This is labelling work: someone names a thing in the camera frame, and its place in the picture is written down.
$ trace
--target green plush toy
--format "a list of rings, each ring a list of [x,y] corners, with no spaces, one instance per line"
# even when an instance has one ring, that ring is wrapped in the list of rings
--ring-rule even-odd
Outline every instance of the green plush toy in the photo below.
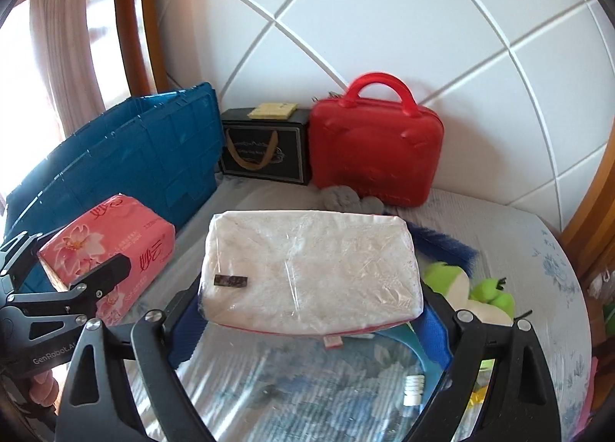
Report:
[[[503,291],[505,279],[484,279],[470,293],[470,279],[462,269],[436,262],[427,267],[423,280],[444,296],[454,310],[470,310],[488,324],[512,326],[515,299]]]

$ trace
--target gray fuzzy object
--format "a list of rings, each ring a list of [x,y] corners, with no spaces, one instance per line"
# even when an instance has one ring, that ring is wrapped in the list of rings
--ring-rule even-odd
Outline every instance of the gray fuzzy object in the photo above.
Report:
[[[382,215],[384,204],[377,197],[367,196],[363,199],[347,185],[334,185],[321,191],[322,201],[327,211],[340,213],[362,213]]]

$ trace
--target blue storage bin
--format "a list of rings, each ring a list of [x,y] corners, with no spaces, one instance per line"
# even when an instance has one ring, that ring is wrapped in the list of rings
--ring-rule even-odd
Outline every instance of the blue storage bin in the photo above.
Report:
[[[8,233],[19,215],[35,199],[37,194],[88,148],[132,118],[149,111],[160,103],[168,102],[183,92],[185,90],[146,97],[130,97],[130,99],[124,100],[124,102],[110,108],[95,120],[79,128],[36,165],[21,184],[7,196],[5,232]]]
[[[179,230],[215,191],[223,146],[216,96],[206,83],[125,122],[67,166],[8,233],[66,225],[113,194],[135,197]],[[53,291],[41,266],[22,292]]]

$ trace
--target clear plastic wrap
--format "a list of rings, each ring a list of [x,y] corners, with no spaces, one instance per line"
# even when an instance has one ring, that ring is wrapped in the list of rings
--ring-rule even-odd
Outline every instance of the clear plastic wrap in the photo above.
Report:
[[[247,281],[220,286],[217,275]],[[330,211],[214,216],[200,301],[205,318],[217,324],[308,336],[382,329],[415,319],[423,307],[405,222]]]

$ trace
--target box handle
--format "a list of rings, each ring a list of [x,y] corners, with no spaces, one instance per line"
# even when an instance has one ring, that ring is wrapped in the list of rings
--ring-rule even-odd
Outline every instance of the box handle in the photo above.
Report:
[[[250,171],[258,171],[266,167],[273,159],[273,154],[276,153],[276,148],[278,147],[278,142],[279,142],[278,132],[276,130],[273,130],[271,132],[271,138],[269,139],[269,144],[267,145],[267,150],[265,151],[265,155],[263,156],[263,159],[261,160],[261,162],[258,164],[250,163],[249,161],[246,161],[245,159],[243,159],[237,152],[237,149],[235,148],[235,144],[233,144],[233,141],[231,140],[231,135],[229,131],[226,130],[225,133],[226,133],[226,147],[228,147],[229,153],[231,154],[231,156],[233,156],[233,159],[239,166],[241,166],[244,169],[249,169]]]
[[[360,99],[359,92],[367,85],[374,85],[376,83],[393,88],[395,93],[402,99],[402,111],[405,115],[413,118],[421,115],[419,106],[414,102],[414,98],[405,83],[395,76],[384,72],[370,72],[359,76],[351,83],[344,96],[339,99],[339,105],[342,107],[357,106],[358,99]]]

